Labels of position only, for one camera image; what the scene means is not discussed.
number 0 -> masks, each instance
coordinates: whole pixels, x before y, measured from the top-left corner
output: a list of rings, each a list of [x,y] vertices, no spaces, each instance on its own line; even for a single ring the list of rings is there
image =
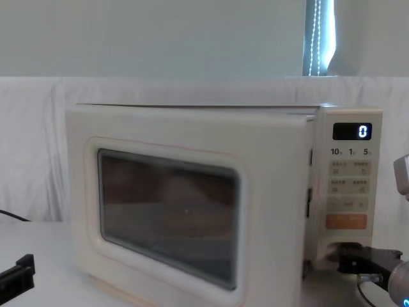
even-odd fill
[[[360,138],[366,138],[368,135],[368,127],[360,126],[358,135]]]

microwave window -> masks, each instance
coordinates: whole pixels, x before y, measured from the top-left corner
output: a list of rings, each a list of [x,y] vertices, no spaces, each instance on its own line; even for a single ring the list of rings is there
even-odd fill
[[[105,240],[236,288],[235,171],[101,149],[98,177]]]

control panel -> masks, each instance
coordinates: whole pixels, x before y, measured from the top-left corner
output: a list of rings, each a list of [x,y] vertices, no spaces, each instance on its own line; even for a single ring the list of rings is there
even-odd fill
[[[380,109],[320,108],[306,238],[312,261],[340,242],[371,245],[381,130]]]

wall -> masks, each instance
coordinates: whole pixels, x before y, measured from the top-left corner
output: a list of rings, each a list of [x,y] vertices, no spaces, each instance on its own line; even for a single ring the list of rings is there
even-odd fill
[[[301,75],[305,1],[2,0],[0,75]]]
[[[331,75],[409,76],[409,1],[336,0]]]

digital display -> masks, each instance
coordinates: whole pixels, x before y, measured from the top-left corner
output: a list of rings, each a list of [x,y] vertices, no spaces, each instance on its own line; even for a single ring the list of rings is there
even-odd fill
[[[332,139],[337,141],[367,141],[371,137],[371,123],[335,123],[332,130]]]

